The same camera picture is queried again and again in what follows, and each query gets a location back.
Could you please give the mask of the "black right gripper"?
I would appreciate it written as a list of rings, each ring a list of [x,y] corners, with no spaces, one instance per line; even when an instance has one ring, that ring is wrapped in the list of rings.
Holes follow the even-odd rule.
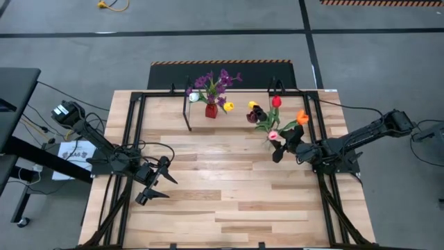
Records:
[[[275,148],[272,154],[273,162],[279,163],[283,158],[284,152],[295,155],[298,164],[309,162],[315,155],[320,154],[319,146],[302,141],[304,134],[303,127],[296,126],[295,128],[280,132],[280,136],[285,139],[284,144],[277,140],[271,140],[270,143]]]

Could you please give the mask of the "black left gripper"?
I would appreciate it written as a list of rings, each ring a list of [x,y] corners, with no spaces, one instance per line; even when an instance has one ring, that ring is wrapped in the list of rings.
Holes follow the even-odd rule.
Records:
[[[178,182],[169,174],[170,164],[171,161],[166,156],[162,156],[156,164],[155,170],[153,169],[155,165],[151,162],[146,162],[139,168],[134,179],[138,183],[146,186],[135,198],[135,201],[139,205],[144,206],[148,200],[154,198],[169,198],[169,195],[155,191],[153,187],[158,184],[160,176],[163,176],[172,183],[178,184]]]

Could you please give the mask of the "orange tulip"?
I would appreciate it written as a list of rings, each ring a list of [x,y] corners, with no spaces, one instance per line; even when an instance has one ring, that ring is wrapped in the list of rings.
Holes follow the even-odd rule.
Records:
[[[289,122],[286,126],[278,129],[277,131],[279,133],[283,131],[288,131],[289,129],[295,128],[296,126],[302,126],[304,124],[307,124],[308,121],[309,121],[309,115],[307,115],[304,110],[299,110],[296,114],[296,119],[294,121]]]

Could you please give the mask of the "black tulip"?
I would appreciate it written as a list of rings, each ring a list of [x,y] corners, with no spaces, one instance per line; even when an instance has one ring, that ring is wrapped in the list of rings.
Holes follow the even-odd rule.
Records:
[[[264,127],[267,131],[271,129],[271,121],[267,112],[260,106],[253,106],[253,112],[257,118],[256,125]]]

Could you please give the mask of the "dark maroon tulip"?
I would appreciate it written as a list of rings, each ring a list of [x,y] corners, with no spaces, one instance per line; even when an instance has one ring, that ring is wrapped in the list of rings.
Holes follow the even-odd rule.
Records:
[[[246,119],[247,119],[248,122],[250,122],[252,124],[255,124],[255,129],[256,130],[262,130],[262,131],[268,132],[264,127],[256,125],[257,118],[256,118],[256,116],[255,116],[253,111],[251,111],[249,114],[246,115]]]

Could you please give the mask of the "purple artificial flower bunch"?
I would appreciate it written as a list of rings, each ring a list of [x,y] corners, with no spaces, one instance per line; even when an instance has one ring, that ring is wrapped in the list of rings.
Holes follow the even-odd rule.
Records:
[[[207,99],[207,103],[224,103],[227,102],[222,94],[225,94],[227,88],[232,87],[235,82],[242,82],[241,73],[238,72],[236,76],[231,76],[227,70],[222,69],[217,78],[214,77],[213,72],[206,73],[206,75],[198,77],[194,83],[191,84],[185,91],[186,96],[192,92],[202,92]]]

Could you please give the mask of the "wooden shelf with black frames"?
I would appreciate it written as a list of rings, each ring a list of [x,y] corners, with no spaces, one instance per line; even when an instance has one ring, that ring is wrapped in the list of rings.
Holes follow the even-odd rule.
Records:
[[[248,107],[249,101],[256,101],[265,112],[271,109],[271,97],[274,94],[283,95],[285,93],[281,81],[277,82],[278,89],[270,90],[234,90],[226,92],[223,96],[228,101],[233,102],[234,109],[225,111],[216,105],[218,113],[215,118],[205,116],[206,104],[202,101],[191,102],[187,98],[184,105],[184,117],[189,130],[205,130],[205,129],[244,129],[254,128],[255,125],[247,121],[246,115],[251,109]]]

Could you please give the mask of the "black floor mat striped edge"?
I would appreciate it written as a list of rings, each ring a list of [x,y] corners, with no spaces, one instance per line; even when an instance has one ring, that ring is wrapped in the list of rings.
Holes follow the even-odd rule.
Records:
[[[276,81],[286,89],[297,86],[293,63],[288,59],[184,60],[152,62],[147,88],[167,90],[174,86],[183,90],[187,81],[194,83],[210,72],[218,77],[222,69],[232,76],[240,74],[242,82],[236,83],[234,89],[267,89],[274,87]]]

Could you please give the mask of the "white printed paper sheet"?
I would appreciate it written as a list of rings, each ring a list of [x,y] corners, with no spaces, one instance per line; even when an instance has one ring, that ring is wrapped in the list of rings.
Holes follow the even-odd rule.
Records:
[[[53,170],[53,181],[91,180],[92,164],[88,163],[87,159],[92,158],[96,151],[96,147],[91,142],[84,140],[61,142],[55,151],[62,162]]]

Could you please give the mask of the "orange black striped floor strip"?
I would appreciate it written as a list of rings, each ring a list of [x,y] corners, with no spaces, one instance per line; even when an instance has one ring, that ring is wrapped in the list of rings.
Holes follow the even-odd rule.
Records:
[[[444,7],[444,0],[320,0],[326,6]]]

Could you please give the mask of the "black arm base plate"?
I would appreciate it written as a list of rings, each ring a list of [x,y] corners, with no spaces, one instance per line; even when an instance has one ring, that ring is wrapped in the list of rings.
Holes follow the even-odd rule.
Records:
[[[321,154],[309,161],[313,169],[321,173],[332,175],[335,173],[351,173],[356,174],[360,172],[358,158],[362,152],[357,153],[354,149],[346,151],[345,153],[331,153],[327,154],[325,150]]]
[[[95,175],[128,175],[137,166],[137,163],[129,158],[87,158],[86,161],[92,166],[92,173]]]

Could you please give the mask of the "black aluminium rig frame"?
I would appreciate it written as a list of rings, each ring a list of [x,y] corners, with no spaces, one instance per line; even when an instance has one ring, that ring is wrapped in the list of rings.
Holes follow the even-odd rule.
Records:
[[[130,200],[110,242],[126,249],[326,247],[340,242],[337,219],[325,220],[317,176],[290,154],[274,163],[266,134],[254,128],[189,130],[183,96],[117,90],[106,138],[145,141],[143,153],[172,158],[157,191],[169,198]]]

